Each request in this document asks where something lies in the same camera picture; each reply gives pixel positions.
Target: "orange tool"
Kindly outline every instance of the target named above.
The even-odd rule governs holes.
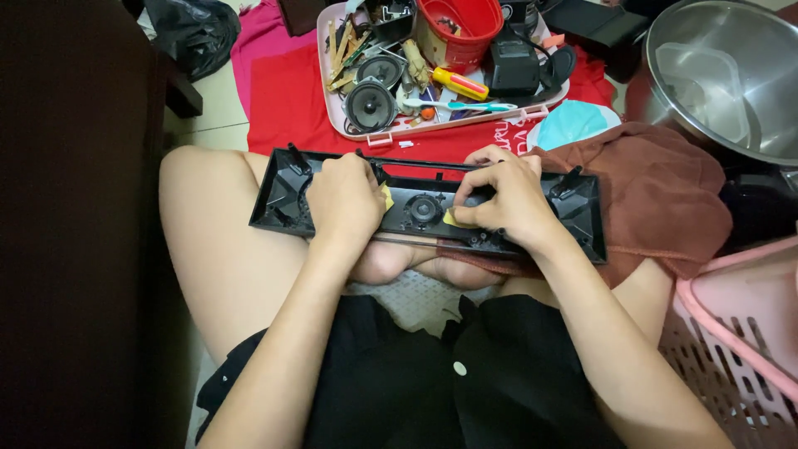
[[[484,101],[485,98],[488,98],[488,87],[486,85],[463,75],[443,70],[440,67],[433,71],[433,80],[438,81],[454,93],[465,95],[474,100]]]

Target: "pink plastic basket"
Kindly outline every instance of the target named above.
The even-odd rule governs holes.
[[[798,236],[676,284],[660,351],[735,447],[798,447]]]

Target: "hand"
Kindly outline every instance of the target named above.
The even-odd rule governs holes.
[[[313,175],[306,197],[316,239],[342,242],[359,251],[385,214],[385,195],[377,178],[355,153],[325,160],[322,171]]]
[[[573,238],[557,220],[540,188],[540,157],[517,157],[496,145],[471,153],[466,164],[486,165],[465,175],[454,196],[452,215],[466,225],[492,231],[504,228],[507,238],[532,253]],[[476,207],[462,204],[475,187],[492,185],[496,195]]]

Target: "stainless steel bowl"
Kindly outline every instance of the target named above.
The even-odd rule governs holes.
[[[720,50],[736,61],[750,128],[746,137],[725,139],[690,113],[695,113],[695,104],[685,107],[677,100],[656,58],[657,48],[668,42]],[[729,113],[711,103],[699,106],[715,118]],[[626,117],[674,128],[711,153],[725,148],[798,166],[798,28],[747,2],[685,0],[672,5],[646,36],[642,68],[626,91]]]

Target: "red bucket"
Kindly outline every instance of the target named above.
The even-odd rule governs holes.
[[[433,65],[458,74],[480,66],[491,40],[499,33],[504,18],[498,0],[417,0],[418,45]],[[460,36],[441,23],[451,20],[460,27]]]

